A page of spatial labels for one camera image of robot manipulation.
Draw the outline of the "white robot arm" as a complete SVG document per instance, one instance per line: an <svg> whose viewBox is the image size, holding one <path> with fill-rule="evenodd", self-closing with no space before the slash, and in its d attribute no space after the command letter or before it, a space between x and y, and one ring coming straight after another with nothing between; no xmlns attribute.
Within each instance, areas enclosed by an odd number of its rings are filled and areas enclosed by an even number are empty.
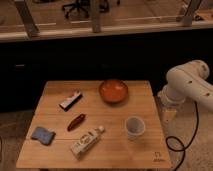
<svg viewBox="0 0 213 171"><path fill-rule="evenodd" d="M209 66L202 60L177 65L166 73L167 84L158 97L168 108L179 107L189 97L213 113L213 84L206 81L209 74Z"/></svg>

